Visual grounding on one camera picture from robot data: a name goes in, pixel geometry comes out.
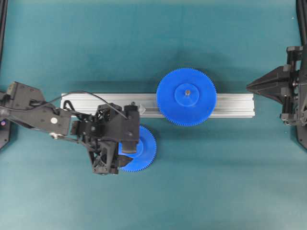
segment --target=teal surface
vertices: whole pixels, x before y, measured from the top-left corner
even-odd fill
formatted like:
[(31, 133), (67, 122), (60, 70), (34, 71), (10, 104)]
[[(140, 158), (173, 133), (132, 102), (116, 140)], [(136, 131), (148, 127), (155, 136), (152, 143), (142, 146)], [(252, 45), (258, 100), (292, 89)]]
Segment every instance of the teal surface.
[[(246, 92), (297, 45), (294, 0), (10, 0), (0, 89), (155, 92), (192, 67), (218, 92)], [(14, 126), (0, 152), (0, 229), (305, 230), (306, 151), (281, 106), (255, 100), (253, 119), (142, 119), (157, 157), (116, 176), (93, 174), (81, 145)]]

